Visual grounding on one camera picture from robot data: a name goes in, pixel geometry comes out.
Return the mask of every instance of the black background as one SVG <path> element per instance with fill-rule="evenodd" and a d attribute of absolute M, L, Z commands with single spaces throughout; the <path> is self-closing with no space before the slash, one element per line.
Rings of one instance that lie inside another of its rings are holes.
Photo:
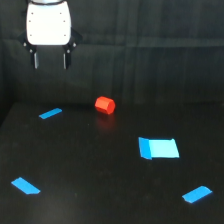
<path fill-rule="evenodd" d="M 1 69 L 13 101 L 93 103 L 220 102 L 224 98 L 221 0 L 68 1 L 84 41 L 63 70 L 61 47 L 39 47 L 40 67 L 17 36 L 23 0 L 1 0 Z"/>

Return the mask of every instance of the blue strip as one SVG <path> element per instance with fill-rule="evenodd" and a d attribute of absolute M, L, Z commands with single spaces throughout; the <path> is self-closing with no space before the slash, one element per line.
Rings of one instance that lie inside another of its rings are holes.
<path fill-rule="evenodd" d="M 25 194 L 38 194 L 40 193 L 40 190 L 25 181 L 23 178 L 18 178 L 14 181 L 12 181 L 12 184 L 23 191 Z"/>
<path fill-rule="evenodd" d="M 194 203 L 195 201 L 197 201 L 211 193 L 212 193 L 212 191 L 209 190 L 207 187 L 201 186 L 201 187 L 183 195 L 182 197 L 184 198 L 185 201 L 187 201 L 189 203 Z"/>
<path fill-rule="evenodd" d="M 54 110 L 48 111 L 47 113 L 39 115 L 39 117 L 41 117 L 42 119 L 46 119 L 46 118 L 51 117 L 51 116 L 53 116 L 55 114 L 58 114 L 60 112 L 62 112 L 62 110 L 59 109 L 59 108 L 56 108 Z"/>
<path fill-rule="evenodd" d="M 149 148 L 149 140 L 145 138 L 138 138 L 141 157 L 145 159 L 152 159 Z"/>

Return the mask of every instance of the red cube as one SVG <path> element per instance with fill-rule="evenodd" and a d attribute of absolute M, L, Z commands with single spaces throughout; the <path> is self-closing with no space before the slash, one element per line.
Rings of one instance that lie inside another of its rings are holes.
<path fill-rule="evenodd" d="M 96 110 L 105 114 L 112 114 L 115 109 L 115 103 L 112 99 L 99 97 L 95 103 Z"/>

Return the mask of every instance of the blue rectangle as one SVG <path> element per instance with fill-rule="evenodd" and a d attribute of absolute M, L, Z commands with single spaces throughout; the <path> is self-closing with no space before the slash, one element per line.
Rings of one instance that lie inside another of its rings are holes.
<path fill-rule="evenodd" d="M 12 181 L 12 184 L 23 191 L 25 194 L 38 194 L 40 193 L 40 190 L 34 187 L 32 184 L 28 183 L 23 178 L 18 178 L 14 181 Z"/>
<path fill-rule="evenodd" d="M 51 117 L 51 116 L 53 116 L 55 114 L 58 114 L 60 112 L 62 112 L 62 110 L 59 109 L 59 108 L 56 108 L 54 110 L 51 110 L 51 111 L 48 111 L 48 112 L 46 112 L 44 114 L 39 115 L 39 117 L 41 117 L 42 119 L 46 119 L 46 118 Z"/>
<path fill-rule="evenodd" d="M 145 159 L 152 159 L 149 148 L 149 140 L 145 138 L 138 138 L 141 157 Z"/>
<path fill-rule="evenodd" d="M 174 139 L 149 140 L 152 158 L 179 158 L 179 152 Z"/>
<path fill-rule="evenodd" d="M 211 194 L 212 191 L 208 189 L 207 187 L 201 186 L 185 195 L 182 197 L 184 198 L 185 201 L 189 203 L 194 203 L 195 201 L 205 197 L 208 194 Z"/>

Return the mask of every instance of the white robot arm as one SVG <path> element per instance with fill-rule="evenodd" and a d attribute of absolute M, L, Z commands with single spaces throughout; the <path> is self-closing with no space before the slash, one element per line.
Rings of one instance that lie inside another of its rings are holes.
<path fill-rule="evenodd" d="M 32 0 L 28 2 L 26 31 L 19 41 L 31 54 L 31 62 L 37 69 L 38 45 L 61 45 L 64 48 L 64 68 L 71 65 L 71 52 L 82 41 L 82 36 L 72 29 L 66 1 Z"/>

